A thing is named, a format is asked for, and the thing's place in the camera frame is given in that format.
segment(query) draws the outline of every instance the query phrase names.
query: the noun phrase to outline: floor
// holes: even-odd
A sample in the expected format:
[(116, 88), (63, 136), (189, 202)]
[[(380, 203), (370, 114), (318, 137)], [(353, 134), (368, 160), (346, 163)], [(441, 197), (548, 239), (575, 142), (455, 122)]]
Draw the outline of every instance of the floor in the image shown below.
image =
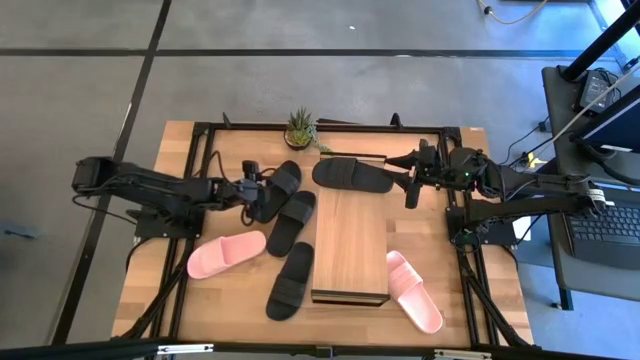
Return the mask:
[[(509, 19), (536, 6), (491, 2)], [(0, 238), (0, 282), (4, 294), (11, 294), (0, 296), (2, 348), (44, 344), (51, 335), (89, 219), (88, 211), (70, 202), (74, 163), (112, 153), (143, 63), (138, 56), (7, 56), (2, 49), (146, 49), (161, 5), (0, 3), (0, 220), (39, 233), (34, 241)], [(181, 0), (171, 5), (159, 48), (582, 50), (600, 33), (593, 10), (580, 2), (551, 2), (535, 17), (505, 27), (470, 0)], [(237, 122), (284, 121), (289, 111), (306, 106), (314, 117), (366, 124), (386, 124), (399, 112), (406, 124), (484, 127), (492, 157), (502, 161), (508, 145), (546, 116), (541, 69), (570, 61), (157, 57), (125, 159), (151, 167), (166, 120), (219, 121), (225, 111)], [(598, 65), (620, 69), (609, 56)], [(545, 138), (534, 133), (512, 156)], [(110, 209), (128, 206), (112, 201)], [(126, 223), (106, 221), (70, 341), (109, 337), (131, 232)], [(579, 294), (576, 311), (560, 312), (547, 306), (558, 297), (551, 269), (523, 264), (520, 275), (537, 344), (624, 358), (640, 354), (640, 333), (630, 321), (640, 314), (639, 303)], [(620, 320), (615, 329), (610, 318)]]

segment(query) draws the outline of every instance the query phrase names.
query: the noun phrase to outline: potted succulent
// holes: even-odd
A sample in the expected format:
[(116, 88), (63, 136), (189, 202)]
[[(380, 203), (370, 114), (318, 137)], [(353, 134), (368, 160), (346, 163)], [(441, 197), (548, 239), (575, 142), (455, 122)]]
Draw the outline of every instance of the potted succulent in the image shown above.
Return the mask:
[(311, 113), (307, 113), (307, 109), (304, 107), (299, 108), (295, 115), (289, 114), (284, 141), (291, 150), (304, 150), (313, 142), (320, 151), (331, 151), (328, 147), (320, 144), (316, 125), (311, 120)]

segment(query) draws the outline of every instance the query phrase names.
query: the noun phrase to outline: white cable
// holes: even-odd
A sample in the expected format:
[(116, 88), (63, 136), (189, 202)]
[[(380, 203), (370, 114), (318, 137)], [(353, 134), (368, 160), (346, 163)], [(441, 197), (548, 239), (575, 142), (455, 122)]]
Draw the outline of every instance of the white cable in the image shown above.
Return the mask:
[(502, 19), (500, 19), (499, 17), (497, 17), (494, 13), (493, 10), (491, 10), (491, 8), (489, 6), (487, 6), (487, 4), (484, 3), (484, 1), (482, 0), (478, 0), (478, 3), (480, 4), (480, 6), (482, 6), (483, 10), (486, 8), (489, 8), (489, 15), (491, 15), (492, 18), (494, 18), (497, 22), (499, 22), (500, 24), (504, 24), (504, 25), (513, 25), (515, 23), (519, 23), (520, 21), (528, 18), (529, 16), (535, 14), (538, 12), (538, 10), (542, 9), (542, 7), (548, 2), (549, 0), (542, 0), (542, 2), (540, 3), (540, 5), (536, 6), (535, 9), (531, 10), (530, 13), (528, 13), (527, 15), (521, 17), (518, 20), (514, 20), (514, 21), (504, 21)]
[[(631, 71), (629, 71), (625, 76), (621, 77), (620, 79), (618, 79), (615, 83), (613, 83), (613, 85), (609, 86), (607, 88), (607, 90), (605, 90), (602, 94), (600, 94), (597, 98), (593, 99), (592, 102), (589, 103), (589, 105), (587, 105), (584, 109), (582, 109), (582, 111), (580, 111), (573, 119), (571, 119), (571, 121), (569, 121), (569, 123), (567, 125), (565, 125), (565, 127), (562, 128), (562, 130), (560, 130), (558, 132), (558, 134), (556, 134), (556, 136), (554, 136), (551, 141), (549, 141), (549, 143), (542, 148), (542, 150), (540, 150), (540, 152), (538, 153), (538, 157), (540, 155), (542, 155), (543, 152), (545, 152), (551, 145), (553, 145), (553, 143), (555, 143), (560, 136), (562, 136), (562, 134), (564, 134), (567, 129), (569, 129), (571, 127), (571, 125), (573, 125), (574, 122), (578, 121), (578, 119), (580, 119), (580, 117), (587, 112), (587, 110), (589, 110), (593, 105), (597, 104), (598, 101), (600, 101), (600, 99), (602, 99), (603, 97), (607, 96), (608, 93), (610, 93), (611, 91), (613, 91), (614, 89), (618, 88), (618, 85), (620, 85), (623, 81), (627, 80), (629, 77), (631, 77), (631, 75), (633, 75), (634, 72), (636, 72), (638, 69), (640, 69), (640, 65), (636, 65), (636, 67), (634, 67), (633, 69), (631, 69)], [(527, 164), (527, 168), (529, 168), (529, 165), (531, 165), (531, 163), (533, 162), (533, 160), (536, 159), (536, 156), (532, 157), (532, 160), (529, 161), (529, 163)]]

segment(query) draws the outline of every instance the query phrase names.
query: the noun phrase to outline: desk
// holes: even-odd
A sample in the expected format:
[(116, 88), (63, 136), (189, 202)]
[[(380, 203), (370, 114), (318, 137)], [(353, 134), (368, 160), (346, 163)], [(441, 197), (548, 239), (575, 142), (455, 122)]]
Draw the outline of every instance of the desk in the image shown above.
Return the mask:
[[(167, 123), (156, 171), (182, 177), (193, 126), (193, 122)], [(484, 130), (465, 128), (461, 133), (465, 146), (487, 150)], [(437, 136), (424, 134), (320, 132), (322, 142), (333, 151), (387, 156), (399, 156), (416, 149), (421, 138), (433, 144), (437, 142)], [(261, 169), (293, 160), (303, 173), (300, 189), (318, 191), (318, 185), (311, 180), (312, 168), (319, 160), (318, 150), (313, 147), (300, 152), (289, 150), (282, 131), (216, 130), (213, 149), (221, 152), (224, 170), (230, 179), (242, 177), (242, 160), (255, 160)], [(211, 163), (209, 175), (219, 175), (217, 162)], [(386, 197), (388, 249), (404, 254), (423, 277), (425, 288), (444, 318), (439, 332), (433, 335), (419, 332), (393, 301), (380, 308), (314, 304), (310, 286), (296, 315), (287, 321), (272, 321), (265, 314), (265, 305), (284, 260), (265, 252), (209, 279), (189, 280), (178, 339), (289, 345), (468, 347), (460, 275), (444, 217), (446, 192), (424, 187), (415, 210), (404, 208), (404, 193), (397, 186)], [(268, 235), (272, 226), (273, 222), (244, 227), (240, 223), (240, 208), (208, 212), (202, 240), (197, 245), (218, 236), (254, 229)], [(315, 227), (316, 215), (298, 241), (313, 244)], [(156, 295), (166, 250), (166, 239), (154, 239), (133, 255), (113, 326), (114, 336), (128, 330)], [(513, 259), (500, 247), (484, 246), (483, 251), (492, 298), (519, 335), (532, 342)], [(169, 298), (161, 335), (167, 334), (172, 302)], [(477, 300), (475, 312), (480, 338), (487, 342), (482, 307)]]
[[(542, 70), (547, 107), (553, 135), (560, 132), (575, 116), (571, 104), (575, 100), (579, 85), (568, 83), (560, 78), (555, 67)], [(626, 90), (637, 85), (640, 79), (631, 78), (623, 84)], [(573, 126), (579, 128), (588, 121), (582, 117)], [(555, 171), (561, 174), (586, 175), (591, 174), (596, 181), (617, 182), (611, 179), (595, 163), (585, 160), (576, 147), (563, 136), (554, 144), (556, 158), (552, 160)], [(618, 154), (610, 165), (631, 177), (640, 177), (640, 161), (637, 154)], [(561, 288), (562, 307), (571, 307), (571, 297), (568, 289), (590, 292), (594, 294), (619, 297), (629, 300), (640, 300), (640, 271), (624, 270), (589, 263), (571, 256), (569, 237), (561, 215), (549, 216), (549, 231), (553, 247), (553, 262), (556, 280)]]

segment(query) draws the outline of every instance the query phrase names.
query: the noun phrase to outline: wooden board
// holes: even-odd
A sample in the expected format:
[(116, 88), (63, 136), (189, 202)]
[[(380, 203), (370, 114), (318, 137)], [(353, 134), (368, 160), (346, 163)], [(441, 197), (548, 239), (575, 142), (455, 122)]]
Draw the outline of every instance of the wooden board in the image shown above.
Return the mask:
[[(364, 161), (384, 166), (382, 159)], [(382, 305), (387, 284), (386, 194), (320, 187), (311, 298)]]
[[(191, 122), (168, 122), (155, 169), (181, 176), (189, 148)], [(416, 149), (420, 138), (435, 144), (435, 136), (414, 134), (321, 133), (334, 151), (399, 156)], [(487, 150), (482, 129), (462, 129), (466, 146)], [(242, 176), (241, 161), (256, 160), (260, 166), (277, 167), (285, 160), (298, 163), (303, 172), (301, 190), (317, 194), (311, 169), (316, 149), (292, 152), (278, 131), (217, 131), (214, 148), (221, 150), (229, 178)], [(210, 176), (219, 174), (212, 163)], [(442, 329), (433, 335), (419, 332), (394, 301), (382, 307), (314, 304), (307, 293), (300, 311), (283, 322), (269, 320), (265, 304), (283, 259), (264, 253), (253, 260), (205, 280), (188, 283), (179, 338), (191, 341), (286, 344), (334, 344), (378, 346), (469, 345), (460, 276), (453, 247), (447, 241), (444, 208), (446, 193), (423, 187), (417, 209), (404, 208), (404, 193), (394, 186), (387, 194), (387, 250), (401, 252), (424, 279), (424, 287), (438, 306)], [(248, 230), (269, 234), (273, 226), (240, 224), (240, 209), (209, 212), (203, 241)], [(314, 244), (316, 215), (302, 231), (299, 241)], [(526, 340), (532, 341), (529, 322), (513, 259), (500, 247), (483, 246), (491, 295), (507, 321)], [(152, 240), (131, 259), (113, 334), (128, 330), (149, 305), (158, 288), (166, 253), (166, 240)], [(165, 314), (170, 313), (171, 299)], [(486, 341), (482, 308), (476, 302), (481, 339)], [(165, 315), (163, 334), (169, 316)]]

